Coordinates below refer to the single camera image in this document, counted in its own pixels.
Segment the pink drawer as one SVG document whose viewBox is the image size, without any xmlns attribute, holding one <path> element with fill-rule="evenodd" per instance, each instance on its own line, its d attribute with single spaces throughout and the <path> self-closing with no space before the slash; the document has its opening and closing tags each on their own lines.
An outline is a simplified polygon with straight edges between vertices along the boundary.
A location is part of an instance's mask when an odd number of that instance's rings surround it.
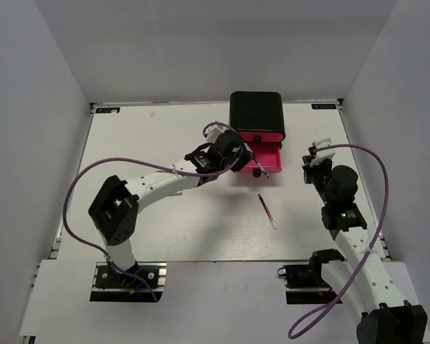
<svg viewBox="0 0 430 344">
<path fill-rule="evenodd" d="M 246 142 L 255 143 L 280 143 L 285 139 L 285 134 L 274 131 L 238 131 L 238 134 Z"/>
<path fill-rule="evenodd" d="M 279 143 L 247 142 L 247 146 L 253 152 L 263 169 L 257 165 L 255 160 L 251 160 L 240 171 L 237 171 L 237 173 L 250 174 L 255 178 L 259 178 L 260 176 L 264 176 L 264 172 L 270 176 L 282 171 Z"/>
</svg>

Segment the purple pen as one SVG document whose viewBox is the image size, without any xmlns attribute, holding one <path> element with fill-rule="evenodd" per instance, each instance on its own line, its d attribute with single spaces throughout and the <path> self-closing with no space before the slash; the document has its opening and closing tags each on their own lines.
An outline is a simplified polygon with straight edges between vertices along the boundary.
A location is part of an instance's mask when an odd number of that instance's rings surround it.
<svg viewBox="0 0 430 344">
<path fill-rule="evenodd" d="M 254 162 L 255 162 L 257 167 L 252 172 L 253 177 L 259 178 L 261 175 L 263 175 L 263 176 L 265 176 L 265 178 L 269 178 L 269 174 L 268 174 L 266 168 L 261 164 L 259 159 L 255 158 Z"/>
</svg>

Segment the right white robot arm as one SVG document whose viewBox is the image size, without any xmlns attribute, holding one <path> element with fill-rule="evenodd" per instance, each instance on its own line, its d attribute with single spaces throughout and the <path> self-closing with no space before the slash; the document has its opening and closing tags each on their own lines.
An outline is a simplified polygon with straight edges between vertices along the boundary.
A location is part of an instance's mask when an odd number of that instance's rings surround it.
<svg viewBox="0 0 430 344">
<path fill-rule="evenodd" d="M 322 199 L 322 222 L 338 247 L 313 253 L 310 279 L 341 296 L 359 343 L 422 343 L 427 314 L 407 300 L 370 248 L 368 226 L 355 203 L 358 174 L 348 166 L 334 166 L 332 158 L 302 158 L 304 181 Z"/>
</svg>

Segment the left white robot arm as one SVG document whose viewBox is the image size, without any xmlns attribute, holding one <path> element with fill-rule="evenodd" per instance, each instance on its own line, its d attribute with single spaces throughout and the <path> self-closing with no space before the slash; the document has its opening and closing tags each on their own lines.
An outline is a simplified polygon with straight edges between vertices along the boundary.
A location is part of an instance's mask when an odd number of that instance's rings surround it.
<svg viewBox="0 0 430 344">
<path fill-rule="evenodd" d="M 157 168 L 130 180 L 116 175 L 108 177 L 88 214 L 115 265 L 113 278 L 122 286 L 136 280 L 137 264 L 130 238 L 140 212 L 161 199 L 215 181 L 226 171 L 239 172 L 254 159 L 255 154 L 240 134 L 226 130 L 215 141 L 200 145 L 169 168 Z"/>
</svg>

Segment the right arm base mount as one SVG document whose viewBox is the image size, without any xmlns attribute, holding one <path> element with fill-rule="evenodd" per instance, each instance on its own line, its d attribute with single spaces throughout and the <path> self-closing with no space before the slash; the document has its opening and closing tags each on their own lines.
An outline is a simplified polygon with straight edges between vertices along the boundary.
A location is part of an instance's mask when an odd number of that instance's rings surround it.
<svg viewBox="0 0 430 344">
<path fill-rule="evenodd" d="M 333 301 L 336 293 L 322 278 L 322 266 L 331 261 L 344 261 L 337 249 L 313 252 L 305 264 L 286 264 L 277 270 L 277 276 L 285 280 L 288 305 L 325 305 Z"/>
</svg>

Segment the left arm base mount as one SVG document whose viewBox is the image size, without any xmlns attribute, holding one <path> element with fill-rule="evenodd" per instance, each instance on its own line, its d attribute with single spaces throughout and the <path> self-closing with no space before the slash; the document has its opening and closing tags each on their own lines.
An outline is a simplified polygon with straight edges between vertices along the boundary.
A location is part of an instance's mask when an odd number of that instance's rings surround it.
<svg viewBox="0 0 430 344">
<path fill-rule="evenodd" d="M 98 262 L 92 281 L 90 302 L 154 303 L 159 301 L 166 283 L 165 262 L 139 262 L 129 273 L 144 279 L 153 290 L 134 277 L 115 271 L 110 263 Z"/>
</svg>

